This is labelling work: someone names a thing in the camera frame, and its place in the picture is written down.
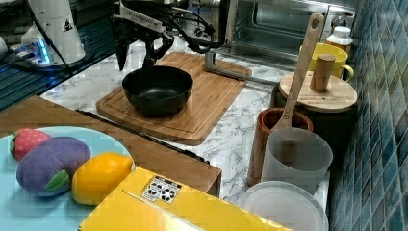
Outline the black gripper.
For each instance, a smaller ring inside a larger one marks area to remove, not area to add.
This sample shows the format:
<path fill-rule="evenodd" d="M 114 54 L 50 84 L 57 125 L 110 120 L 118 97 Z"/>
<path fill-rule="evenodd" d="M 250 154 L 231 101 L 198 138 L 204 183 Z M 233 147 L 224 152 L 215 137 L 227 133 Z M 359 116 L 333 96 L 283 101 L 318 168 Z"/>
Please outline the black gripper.
<path fill-rule="evenodd" d="M 171 0 L 117 0 L 111 17 L 115 40 L 115 53 L 119 70 L 127 60 L 130 43 L 135 40 L 145 42 L 146 54 L 143 68 L 149 68 L 165 55 L 174 42 L 174 36 L 166 32 L 170 25 Z M 162 39 L 159 48 L 154 41 Z"/>

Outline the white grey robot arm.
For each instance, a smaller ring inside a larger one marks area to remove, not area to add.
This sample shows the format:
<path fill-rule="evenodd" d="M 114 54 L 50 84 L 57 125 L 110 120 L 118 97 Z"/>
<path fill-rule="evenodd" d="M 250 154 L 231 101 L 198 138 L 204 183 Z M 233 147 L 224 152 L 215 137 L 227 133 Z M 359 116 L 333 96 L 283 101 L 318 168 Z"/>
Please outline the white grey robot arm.
<path fill-rule="evenodd" d="M 33 26 L 24 34 L 23 44 L 37 49 L 39 66 L 68 67 L 86 57 L 68 0 L 24 0 Z M 166 30 L 172 26 L 174 0 L 117 0 L 110 17 L 115 54 L 124 67 L 130 44 L 145 44 L 145 66 L 153 65 L 173 45 L 174 36 Z"/>

